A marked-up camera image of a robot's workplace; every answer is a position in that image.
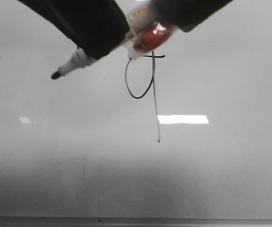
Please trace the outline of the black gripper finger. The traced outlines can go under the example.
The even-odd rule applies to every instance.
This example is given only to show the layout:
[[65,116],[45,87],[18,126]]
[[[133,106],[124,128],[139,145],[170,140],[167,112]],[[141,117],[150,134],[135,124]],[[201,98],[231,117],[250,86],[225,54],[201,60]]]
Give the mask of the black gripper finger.
[[163,19],[189,32],[232,0],[153,0]]
[[124,13],[114,0],[24,0],[22,3],[96,60],[108,55],[130,31]]

